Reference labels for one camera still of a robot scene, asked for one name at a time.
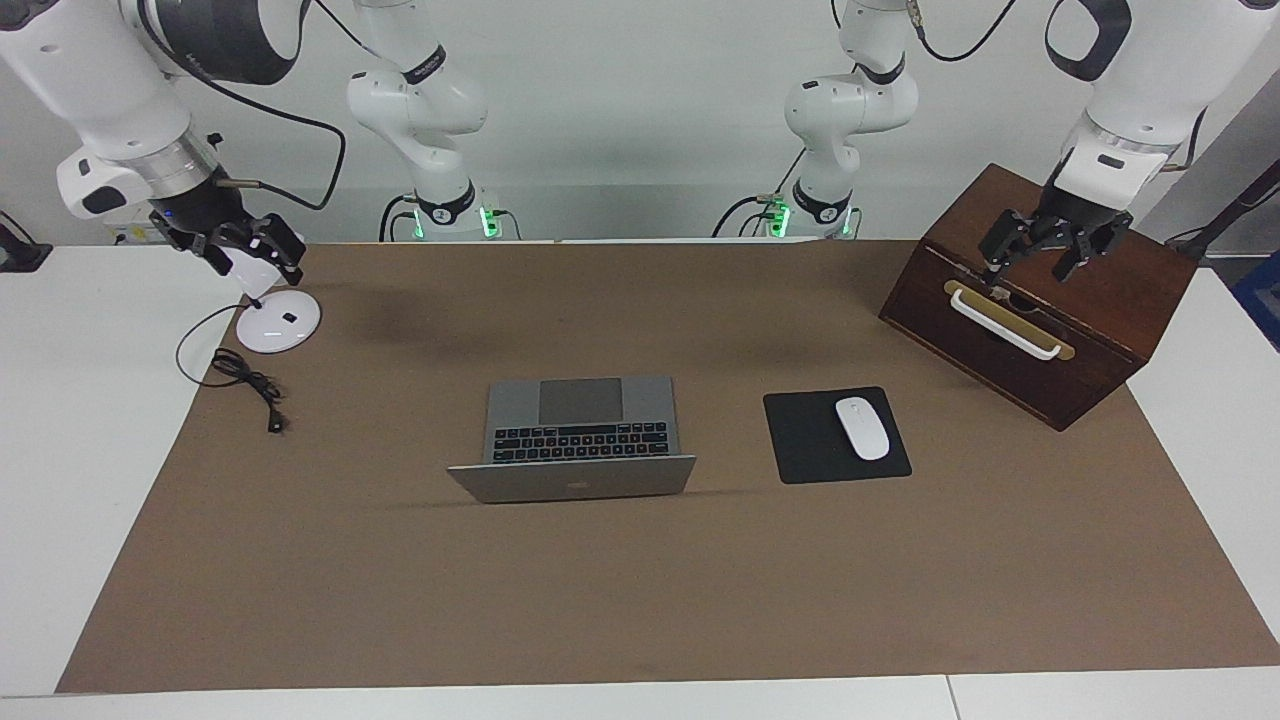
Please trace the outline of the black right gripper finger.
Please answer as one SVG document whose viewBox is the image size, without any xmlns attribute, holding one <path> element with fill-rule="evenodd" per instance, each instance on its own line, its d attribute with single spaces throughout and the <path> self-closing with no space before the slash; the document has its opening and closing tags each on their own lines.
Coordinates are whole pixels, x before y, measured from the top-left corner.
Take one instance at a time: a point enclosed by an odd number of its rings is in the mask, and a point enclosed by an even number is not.
<svg viewBox="0 0 1280 720">
<path fill-rule="evenodd" d="M 279 214 L 252 218 L 248 228 L 248 255 L 274 266 L 288 286 L 296 287 L 303 278 L 300 264 L 307 250 L 305 241 Z"/>
<path fill-rule="evenodd" d="M 234 266 L 227 252 L 205 234 L 189 234 L 187 250 L 204 259 L 219 275 L 227 277 Z"/>
</svg>

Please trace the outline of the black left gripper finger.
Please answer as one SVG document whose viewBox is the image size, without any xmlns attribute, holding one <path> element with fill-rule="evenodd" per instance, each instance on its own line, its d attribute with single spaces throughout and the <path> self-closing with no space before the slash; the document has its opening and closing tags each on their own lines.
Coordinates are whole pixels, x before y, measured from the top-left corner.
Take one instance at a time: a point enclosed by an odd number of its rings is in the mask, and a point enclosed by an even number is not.
<svg viewBox="0 0 1280 720">
<path fill-rule="evenodd" d="M 1059 283 L 1066 283 L 1076 269 L 1098 256 L 1108 255 L 1125 237 L 1132 223 L 1132 214 L 1117 214 L 1111 222 L 1097 227 L 1066 224 L 1069 242 L 1053 265 L 1053 278 Z"/>
<path fill-rule="evenodd" d="M 1014 264 L 1039 252 L 1037 220 L 1036 214 L 1027 215 L 1014 209 L 1005 209 L 996 218 L 980 241 L 980 255 L 986 263 L 982 282 L 986 286 L 996 287 Z"/>
</svg>

